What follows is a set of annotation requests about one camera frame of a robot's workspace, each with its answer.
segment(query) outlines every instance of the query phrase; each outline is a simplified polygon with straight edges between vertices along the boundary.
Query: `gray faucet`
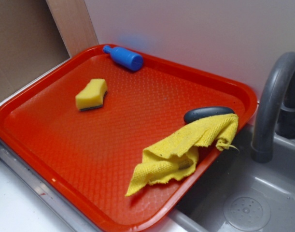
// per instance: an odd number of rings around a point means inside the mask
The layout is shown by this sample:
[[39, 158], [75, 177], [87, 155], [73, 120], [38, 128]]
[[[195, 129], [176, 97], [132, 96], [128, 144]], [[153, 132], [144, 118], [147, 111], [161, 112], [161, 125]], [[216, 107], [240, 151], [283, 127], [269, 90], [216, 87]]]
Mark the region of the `gray faucet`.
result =
[[270, 72], [259, 103], [252, 141], [252, 159], [273, 157], [274, 132], [295, 138], [295, 52], [283, 54]]

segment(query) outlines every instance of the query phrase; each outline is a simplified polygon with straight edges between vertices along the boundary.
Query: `blue plastic bottle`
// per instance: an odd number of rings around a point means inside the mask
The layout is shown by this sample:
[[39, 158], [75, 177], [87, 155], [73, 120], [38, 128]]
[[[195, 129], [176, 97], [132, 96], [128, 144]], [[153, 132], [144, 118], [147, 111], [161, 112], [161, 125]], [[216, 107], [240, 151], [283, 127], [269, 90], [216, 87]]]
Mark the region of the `blue plastic bottle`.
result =
[[112, 60], [132, 71], [139, 70], [143, 65], [143, 57], [140, 54], [131, 52], [123, 47], [111, 48], [105, 45], [103, 52], [110, 54]]

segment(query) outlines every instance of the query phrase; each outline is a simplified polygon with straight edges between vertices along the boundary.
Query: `sink basin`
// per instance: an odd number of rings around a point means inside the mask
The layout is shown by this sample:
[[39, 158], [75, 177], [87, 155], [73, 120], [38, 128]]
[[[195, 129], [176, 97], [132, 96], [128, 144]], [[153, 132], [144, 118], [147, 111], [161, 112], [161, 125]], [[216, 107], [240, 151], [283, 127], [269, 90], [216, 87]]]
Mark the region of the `sink basin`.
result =
[[295, 142], [275, 136], [272, 161], [257, 163], [252, 130], [247, 125], [232, 143], [238, 150], [222, 152], [176, 206], [197, 231], [295, 232]]

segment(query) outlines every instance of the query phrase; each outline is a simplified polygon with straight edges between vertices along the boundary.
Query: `red tray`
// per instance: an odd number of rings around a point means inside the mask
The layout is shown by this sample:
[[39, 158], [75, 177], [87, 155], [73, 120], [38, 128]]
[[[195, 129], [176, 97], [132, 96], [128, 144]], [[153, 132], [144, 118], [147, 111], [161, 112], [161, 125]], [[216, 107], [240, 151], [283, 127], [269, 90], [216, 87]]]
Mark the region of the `red tray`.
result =
[[[184, 126], [191, 109], [227, 106], [239, 130], [257, 107], [246, 85], [143, 55], [131, 72], [96, 46], [75, 56], [0, 107], [0, 138], [105, 231], [147, 229], [162, 219], [218, 157], [200, 151], [196, 172], [125, 197], [142, 150]], [[104, 106], [79, 112], [78, 94], [104, 78]]]

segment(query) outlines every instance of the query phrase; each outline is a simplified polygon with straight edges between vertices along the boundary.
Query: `sink drain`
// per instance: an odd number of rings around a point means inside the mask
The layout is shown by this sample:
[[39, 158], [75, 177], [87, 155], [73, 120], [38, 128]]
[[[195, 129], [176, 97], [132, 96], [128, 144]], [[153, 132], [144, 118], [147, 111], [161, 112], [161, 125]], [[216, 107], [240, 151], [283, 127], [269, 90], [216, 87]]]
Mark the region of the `sink drain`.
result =
[[233, 194], [224, 203], [225, 219], [241, 231], [257, 231], [266, 226], [271, 211], [267, 201], [254, 192]]

